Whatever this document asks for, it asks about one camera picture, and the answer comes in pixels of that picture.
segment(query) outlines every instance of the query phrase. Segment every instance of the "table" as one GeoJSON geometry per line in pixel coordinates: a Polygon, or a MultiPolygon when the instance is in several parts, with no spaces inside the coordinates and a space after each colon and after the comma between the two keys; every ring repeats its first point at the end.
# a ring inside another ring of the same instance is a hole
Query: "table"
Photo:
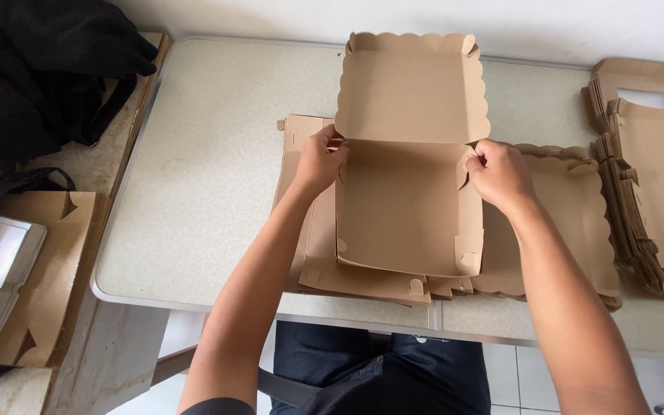
{"type": "MultiPolygon", "coordinates": [[[[176,43],[116,195],[91,276],[106,301],[208,312],[271,209],[277,120],[333,118],[342,46],[191,38],[176,43]]],[[[482,58],[491,138],[587,146],[587,68],[482,58]]],[[[664,358],[664,301],[613,313],[633,355],[664,358]]],[[[417,309],[284,293],[278,319],[536,345],[527,304],[485,296],[417,309]]]]}

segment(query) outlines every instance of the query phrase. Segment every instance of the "person's left hand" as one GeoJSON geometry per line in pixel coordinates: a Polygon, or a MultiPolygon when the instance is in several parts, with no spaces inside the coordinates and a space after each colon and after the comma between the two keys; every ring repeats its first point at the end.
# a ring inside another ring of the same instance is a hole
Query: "person's left hand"
{"type": "Polygon", "coordinates": [[[292,185],[298,186],[302,193],[316,199],[334,183],[339,166],[347,160],[349,153],[345,137],[335,131],[334,124],[322,128],[306,139],[292,185]]]}

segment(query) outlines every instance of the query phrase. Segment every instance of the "person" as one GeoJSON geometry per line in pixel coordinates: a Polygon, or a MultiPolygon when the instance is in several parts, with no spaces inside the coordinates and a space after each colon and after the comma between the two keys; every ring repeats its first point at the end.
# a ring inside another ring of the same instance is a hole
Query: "person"
{"type": "MultiPolygon", "coordinates": [[[[302,222],[348,152],[334,125],[305,142],[294,181],[208,316],[178,413],[254,413],[258,362],[302,222]]],[[[537,199],[524,158],[489,139],[475,152],[466,168],[516,233],[534,330],[562,413],[650,413],[617,326],[537,199]]],[[[482,345],[473,342],[394,334],[378,355],[367,331],[278,321],[274,372],[322,387],[301,408],[274,400],[275,414],[491,410],[482,345]]]]}

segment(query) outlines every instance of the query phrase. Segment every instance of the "kraft paper box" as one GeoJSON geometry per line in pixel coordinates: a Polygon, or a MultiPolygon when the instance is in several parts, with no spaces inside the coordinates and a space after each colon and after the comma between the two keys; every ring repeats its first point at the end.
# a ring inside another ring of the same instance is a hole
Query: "kraft paper box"
{"type": "Polygon", "coordinates": [[[420,276],[480,271],[481,199],[463,162],[488,137],[472,35],[352,34],[335,125],[337,262],[420,276]]]}
{"type": "Polygon", "coordinates": [[[601,135],[594,148],[617,259],[634,268],[622,275],[639,279],[628,286],[664,297],[664,108],[619,98],[622,89],[664,94],[664,63],[604,59],[581,91],[586,116],[601,135]]]}
{"type": "Polygon", "coordinates": [[[0,333],[0,365],[58,367],[68,351],[109,199],[100,193],[28,191],[0,198],[0,216],[48,233],[0,333]]]}
{"type": "MultiPolygon", "coordinates": [[[[283,130],[284,151],[274,207],[294,179],[304,141],[332,122],[328,118],[303,115],[289,115],[278,122],[278,128],[283,130]]],[[[309,208],[284,290],[429,307],[432,298],[424,276],[337,264],[334,192],[335,187],[330,186],[309,208]]]]}
{"type": "MultiPolygon", "coordinates": [[[[532,172],[535,192],[606,308],[621,307],[619,276],[609,242],[606,202],[595,160],[583,148],[516,145],[532,172]]],[[[519,243],[506,216],[483,203],[483,271],[470,278],[475,293],[526,300],[519,243]]]]}

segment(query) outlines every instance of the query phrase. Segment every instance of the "jeans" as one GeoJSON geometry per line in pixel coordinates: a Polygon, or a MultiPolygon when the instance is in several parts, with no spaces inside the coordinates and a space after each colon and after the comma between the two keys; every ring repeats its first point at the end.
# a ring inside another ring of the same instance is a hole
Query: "jeans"
{"type": "MultiPolygon", "coordinates": [[[[373,346],[367,330],[278,321],[273,372],[319,387],[362,374],[403,374],[434,390],[452,413],[491,412],[482,344],[393,334],[383,355],[373,346]]],[[[272,415],[298,413],[272,404],[272,415]]]]}

